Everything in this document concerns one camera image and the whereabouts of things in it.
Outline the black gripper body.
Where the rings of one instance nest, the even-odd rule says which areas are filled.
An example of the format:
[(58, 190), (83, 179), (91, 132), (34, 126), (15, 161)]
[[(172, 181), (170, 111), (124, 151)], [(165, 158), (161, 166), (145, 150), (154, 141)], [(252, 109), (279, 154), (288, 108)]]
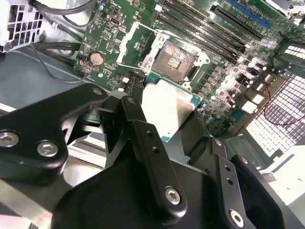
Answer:
[(230, 221), (216, 192), (215, 163), (201, 173), (172, 162), (166, 154), (146, 154), (114, 163), (70, 190), (58, 203), (53, 229), (226, 229)]

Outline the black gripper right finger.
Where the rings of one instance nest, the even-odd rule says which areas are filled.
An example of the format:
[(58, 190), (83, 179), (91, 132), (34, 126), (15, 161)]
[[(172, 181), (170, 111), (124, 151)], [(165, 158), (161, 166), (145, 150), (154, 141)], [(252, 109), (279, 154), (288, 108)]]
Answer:
[(183, 172), (188, 225), (206, 229), (284, 229), (286, 206), (260, 172), (243, 156), (228, 159), (223, 143), (209, 136), (196, 112), (180, 128), (188, 166)]

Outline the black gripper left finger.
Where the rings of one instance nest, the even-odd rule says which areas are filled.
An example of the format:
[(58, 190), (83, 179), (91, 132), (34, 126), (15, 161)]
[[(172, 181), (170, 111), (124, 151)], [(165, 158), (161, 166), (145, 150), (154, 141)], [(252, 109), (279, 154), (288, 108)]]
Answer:
[(83, 84), (0, 118), (0, 176), (28, 183), (49, 183), (67, 162), (67, 145), (85, 135), (84, 115), (96, 109), (106, 134), (110, 168), (129, 157), (166, 154), (157, 130), (130, 96), (108, 96)]

